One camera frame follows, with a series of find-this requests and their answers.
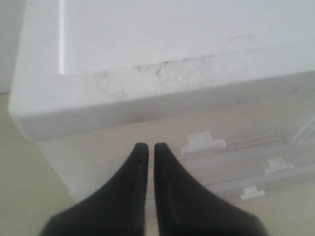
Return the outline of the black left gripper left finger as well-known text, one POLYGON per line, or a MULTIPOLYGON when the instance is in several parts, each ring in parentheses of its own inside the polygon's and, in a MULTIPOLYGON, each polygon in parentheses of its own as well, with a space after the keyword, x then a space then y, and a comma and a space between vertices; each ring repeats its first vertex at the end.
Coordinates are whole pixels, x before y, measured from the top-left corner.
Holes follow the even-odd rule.
POLYGON ((120 169, 82 202, 53 216, 42 236, 143 236, 149 148, 136 143, 120 169))

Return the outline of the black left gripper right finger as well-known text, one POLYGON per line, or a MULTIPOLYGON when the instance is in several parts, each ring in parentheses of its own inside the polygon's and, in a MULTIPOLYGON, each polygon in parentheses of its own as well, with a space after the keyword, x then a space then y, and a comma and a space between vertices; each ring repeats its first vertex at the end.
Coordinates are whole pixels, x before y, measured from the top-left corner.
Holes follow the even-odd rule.
POLYGON ((154 188, 161 236, 265 236, 259 218, 216 196, 180 164, 166 143, 155 144, 154 188))

